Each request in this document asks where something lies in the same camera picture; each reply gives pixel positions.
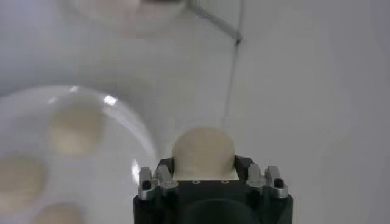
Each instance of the round container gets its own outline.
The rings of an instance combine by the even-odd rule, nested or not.
[[[104,134],[84,156],[51,149],[53,113],[73,101],[98,103]],[[44,207],[75,203],[85,223],[133,223],[133,198],[142,166],[155,169],[156,148],[139,115],[115,96],[80,86],[47,86],[0,98],[0,157],[29,156],[45,163],[43,193],[30,206],[0,217],[2,224],[28,224]]]

